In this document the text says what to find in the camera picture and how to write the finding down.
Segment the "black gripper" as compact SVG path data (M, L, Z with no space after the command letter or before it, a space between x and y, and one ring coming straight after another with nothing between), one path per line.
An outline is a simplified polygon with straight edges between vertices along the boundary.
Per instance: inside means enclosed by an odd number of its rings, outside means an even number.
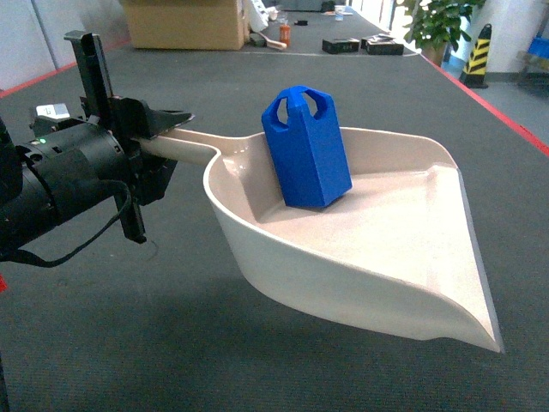
M193 115L153 110L144 100L114 94L100 36L73 30L64 39L72 46L81 76L84 112L99 124L40 116L31 124L34 139L18 146L18 154L44 186L55 222L69 221L115 197L125 238L142 244L147 238L141 206L164 197L177 162L146 156L130 183L130 162L117 139L152 139Z

